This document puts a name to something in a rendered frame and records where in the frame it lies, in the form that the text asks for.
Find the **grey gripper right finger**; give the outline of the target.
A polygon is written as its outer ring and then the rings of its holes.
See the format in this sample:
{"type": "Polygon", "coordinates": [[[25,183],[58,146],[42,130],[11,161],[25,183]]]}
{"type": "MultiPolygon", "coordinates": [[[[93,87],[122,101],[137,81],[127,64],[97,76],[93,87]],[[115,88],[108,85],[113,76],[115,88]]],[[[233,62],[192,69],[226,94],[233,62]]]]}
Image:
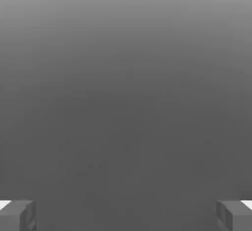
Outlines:
{"type": "Polygon", "coordinates": [[[215,212],[220,231],[252,231],[252,200],[217,201],[215,212]]]}

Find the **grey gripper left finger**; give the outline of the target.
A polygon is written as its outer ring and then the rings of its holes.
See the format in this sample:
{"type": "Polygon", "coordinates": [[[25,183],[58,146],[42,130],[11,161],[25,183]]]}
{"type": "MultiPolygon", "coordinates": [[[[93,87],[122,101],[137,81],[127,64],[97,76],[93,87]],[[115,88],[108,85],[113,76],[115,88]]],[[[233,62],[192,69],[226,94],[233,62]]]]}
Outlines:
{"type": "Polygon", "coordinates": [[[37,231],[36,201],[0,200],[0,231],[37,231]]]}

